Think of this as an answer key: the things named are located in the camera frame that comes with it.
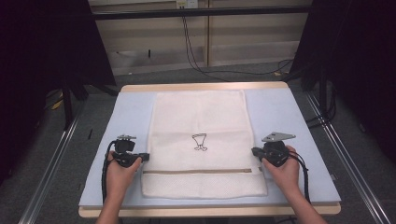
hand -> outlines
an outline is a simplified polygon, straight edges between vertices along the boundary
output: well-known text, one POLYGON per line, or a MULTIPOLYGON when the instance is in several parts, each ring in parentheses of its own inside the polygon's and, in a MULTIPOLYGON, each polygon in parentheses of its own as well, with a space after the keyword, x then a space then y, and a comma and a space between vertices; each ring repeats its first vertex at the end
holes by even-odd
MULTIPOLYGON (((110 151, 108 154, 108 160, 113 160, 114 151, 110 151)), ((134 173, 139 168, 142 162, 141 158, 138 158, 132 166, 125 168, 120 166, 116 161, 112 161, 108 165, 107 176, 106 176, 106 189, 107 197, 123 198, 126 190, 131 185, 134 179, 134 173)))
MULTIPOLYGON (((291 146, 286 146, 286 148, 289 151, 296 151, 296 149, 291 146)), ((279 186, 284 194, 287 192, 299 190, 298 178, 300 165, 297 160, 288 158, 285 164, 280 167, 275 167, 266 159, 262 159, 262 163, 264 164, 265 168, 267 168, 268 171, 271 173, 276 184, 279 186)))

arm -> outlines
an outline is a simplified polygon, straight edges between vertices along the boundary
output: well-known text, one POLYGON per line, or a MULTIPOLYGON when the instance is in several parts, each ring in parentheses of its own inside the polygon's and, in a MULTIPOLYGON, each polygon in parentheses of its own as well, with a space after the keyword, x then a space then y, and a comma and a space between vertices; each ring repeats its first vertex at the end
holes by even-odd
MULTIPOLYGON (((113 160, 112 153, 108 155, 110 160, 113 160)), ((99 218, 96 220, 97 224, 118 223, 119 211, 125 192, 131 185, 134 179, 134 173, 139 168, 141 162, 142 159, 138 158, 128 168, 118 165, 115 161, 112 161, 108 165, 106 176, 107 196, 99 218)))
MULTIPOLYGON (((287 146, 288 150, 295 151, 293 147, 287 146)), ((300 165, 297 160, 288 159, 285 164, 275 167, 266 159, 262 160, 265 168, 272 174, 276 184, 290 203, 295 215, 301 223, 326 223, 315 208, 305 199, 298 187, 298 176, 300 165)))

white towel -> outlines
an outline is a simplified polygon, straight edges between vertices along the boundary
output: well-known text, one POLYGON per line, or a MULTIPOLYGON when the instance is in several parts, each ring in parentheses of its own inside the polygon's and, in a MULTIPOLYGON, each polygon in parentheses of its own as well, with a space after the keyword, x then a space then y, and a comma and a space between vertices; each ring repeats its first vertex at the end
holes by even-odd
POLYGON ((267 194, 253 157, 243 91, 158 93, 143 167, 148 197, 227 199, 267 194))

black line drawing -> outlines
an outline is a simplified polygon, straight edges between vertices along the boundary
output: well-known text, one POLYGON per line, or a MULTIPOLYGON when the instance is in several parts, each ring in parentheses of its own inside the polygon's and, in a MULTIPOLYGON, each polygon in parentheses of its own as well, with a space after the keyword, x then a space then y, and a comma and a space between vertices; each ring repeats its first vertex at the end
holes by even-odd
POLYGON ((197 143, 198 147, 195 147, 195 150, 202 150, 202 151, 206 151, 207 147, 204 147, 204 141, 206 138, 206 133, 198 133, 192 136, 192 138, 195 140, 195 142, 197 143))

towel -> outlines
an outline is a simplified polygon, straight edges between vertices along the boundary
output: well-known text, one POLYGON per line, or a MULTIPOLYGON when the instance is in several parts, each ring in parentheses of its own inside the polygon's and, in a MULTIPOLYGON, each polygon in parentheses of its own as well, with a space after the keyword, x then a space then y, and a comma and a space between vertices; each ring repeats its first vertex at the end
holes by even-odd
POLYGON ((267 194, 243 91, 156 96, 143 167, 147 197, 228 199, 267 194))

